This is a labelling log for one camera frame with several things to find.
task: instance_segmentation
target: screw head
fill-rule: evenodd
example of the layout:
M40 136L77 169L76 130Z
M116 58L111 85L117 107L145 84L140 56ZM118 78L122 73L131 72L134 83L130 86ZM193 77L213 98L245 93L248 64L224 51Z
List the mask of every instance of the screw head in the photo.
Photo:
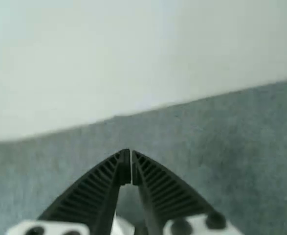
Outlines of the screw head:
M213 211L208 214L206 225L209 229L224 229L226 228L226 219L221 213Z
M43 235L44 234L44 228L37 226L29 229L25 235Z
M68 231L64 235L80 235L80 232L78 232L78 231Z

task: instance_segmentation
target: carpet floor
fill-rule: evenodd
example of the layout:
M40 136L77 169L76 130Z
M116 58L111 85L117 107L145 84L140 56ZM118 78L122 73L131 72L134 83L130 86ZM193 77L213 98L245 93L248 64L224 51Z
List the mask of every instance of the carpet floor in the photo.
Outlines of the carpet floor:
M245 234L287 234L287 82L0 143L0 235L122 148L165 165ZM117 212L143 218L136 187Z

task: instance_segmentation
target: black bolt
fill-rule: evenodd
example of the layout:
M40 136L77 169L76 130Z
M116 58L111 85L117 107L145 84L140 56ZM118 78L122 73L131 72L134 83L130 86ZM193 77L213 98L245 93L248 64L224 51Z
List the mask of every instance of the black bolt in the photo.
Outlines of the black bolt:
M171 225L172 235L191 235L192 227L184 218L175 219Z
M29 229L25 235L43 235L43 234L44 234L44 228L38 226Z
M209 229L224 229L226 228L226 219L221 213L214 211L208 214L206 225Z
M64 235L80 235L80 232L78 232L78 231L69 231L69 232L66 232Z

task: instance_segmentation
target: white wall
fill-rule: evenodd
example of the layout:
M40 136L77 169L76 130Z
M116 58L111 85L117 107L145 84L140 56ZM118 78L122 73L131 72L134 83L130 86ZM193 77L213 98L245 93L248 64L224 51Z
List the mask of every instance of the white wall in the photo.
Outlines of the white wall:
M287 0L0 0L0 140L287 79Z

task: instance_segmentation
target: gray carpet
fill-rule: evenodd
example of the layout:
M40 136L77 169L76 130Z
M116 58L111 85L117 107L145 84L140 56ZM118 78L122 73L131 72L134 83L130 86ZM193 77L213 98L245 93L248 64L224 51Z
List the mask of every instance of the gray carpet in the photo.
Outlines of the gray carpet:
M122 149L164 164L245 234L287 234L287 82L0 143L0 235ZM142 219L134 187L118 213Z

